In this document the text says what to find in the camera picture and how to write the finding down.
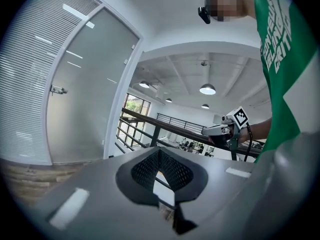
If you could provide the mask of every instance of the tree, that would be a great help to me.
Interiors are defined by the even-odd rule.
[[[127,101],[125,104],[125,108],[134,112],[139,113],[141,109],[141,104],[136,101]]]

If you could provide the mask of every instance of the black camera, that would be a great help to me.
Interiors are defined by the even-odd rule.
[[[210,20],[210,16],[206,10],[205,7],[199,7],[198,8],[198,14],[201,17],[201,19],[203,19],[203,21],[207,24],[210,24],[211,20]]]

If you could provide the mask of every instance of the white label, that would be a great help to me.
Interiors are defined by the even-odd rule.
[[[76,188],[75,192],[53,215],[49,223],[58,230],[65,230],[70,222],[78,215],[89,197],[89,191]]]
[[[251,173],[250,172],[246,172],[246,171],[242,171],[242,170],[237,170],[234,168],[229,167],[228,169],[225,170],[226,173],[229,174],[233,174],[233,175],[237,175],[243,178],[249,178]]]

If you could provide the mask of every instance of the black cable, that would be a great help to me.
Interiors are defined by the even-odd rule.
[[[247,161],[247,157],[248,157],[248,155],[249,155],[249,152],[250,152],[250,149],[251,149],[251,144],[252,144],[252,132],[251,132],[251,128],[250,128],[250,125],[249,125],[248,122],[246,123],[246,126],[247,126],[247,128],[248,128],[248,132],[249,132],[249,135],[250,135],[250,143],[249,143],[248,149],[247,149],[247,151],[246,151],[246,155],[245,155],[245,157],[244,157],[244,161],[245,161],[245,162]]]

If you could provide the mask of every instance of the window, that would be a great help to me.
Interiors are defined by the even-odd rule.
[[[137,112],[141,115],[147,116],[150,108],[150,102],[136,97],[134,95],[131,95],[129,93],[126,94],[124,102],[123,102],[123,108],[126,108],[128,110]],[[133,127],[136,127],[140,130],[144,129],[145,122],[140,121],[139,119],[133,117],[130,114],[121,112],[120,118],[124,121],[128,121],[130,118],[130,124]],[[140,141],[142,137],[142,133],[137,131],[136,129],[129,127],[126,123],[119,121],[118,126],[124,130],[127,134],[135,138],[136,140]],[[128,137],[123,131],[117,130],[117,135],[123,139],[128,145],[131,147],[139,146],[137,142],[135,142],[132,138]]]

